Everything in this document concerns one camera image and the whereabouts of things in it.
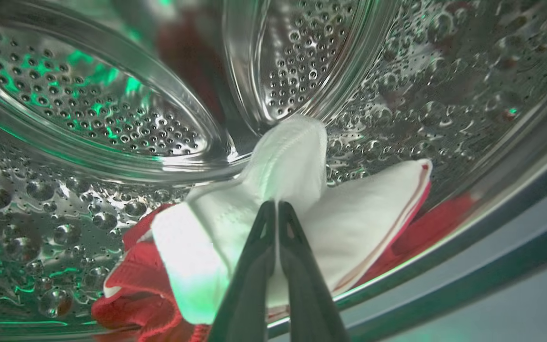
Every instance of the white fabric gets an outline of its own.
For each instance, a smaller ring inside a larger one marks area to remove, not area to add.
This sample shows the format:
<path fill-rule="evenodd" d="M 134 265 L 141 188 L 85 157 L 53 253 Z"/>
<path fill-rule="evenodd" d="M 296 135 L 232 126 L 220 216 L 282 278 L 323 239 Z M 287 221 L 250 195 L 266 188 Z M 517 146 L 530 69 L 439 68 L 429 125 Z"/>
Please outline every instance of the white fabric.
<path fill-rule="evenodd" d="M 155 216 L 154 242 L 185 320 L 213 322 L 264 201 L 293 205 L 336 295 L 360 279 L 404 225 L 432 169 L 426 160 L 402 162 L 328 189 L 325 159 L 325 126 L 293 117 L 263 136 L 236 180 L 195 188 L 184 203 Z M 278 262 L 267 305 L 287 304 L 287 282 Z"/>

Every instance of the metal surface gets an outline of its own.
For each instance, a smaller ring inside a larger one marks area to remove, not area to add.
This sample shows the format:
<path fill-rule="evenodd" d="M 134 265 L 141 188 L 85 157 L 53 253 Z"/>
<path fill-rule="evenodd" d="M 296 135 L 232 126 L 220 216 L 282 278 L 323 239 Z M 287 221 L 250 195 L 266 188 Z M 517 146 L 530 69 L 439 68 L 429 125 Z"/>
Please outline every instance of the metal surface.
<path fill-rule="evenodd" d="M 547 169 L 547 0 L 0 0 L 0 322 L 93 333 L 124 231 L 290 114 L 330 186 L 432 158 L 424 210 L 470 193 L 490 232 Z"/>

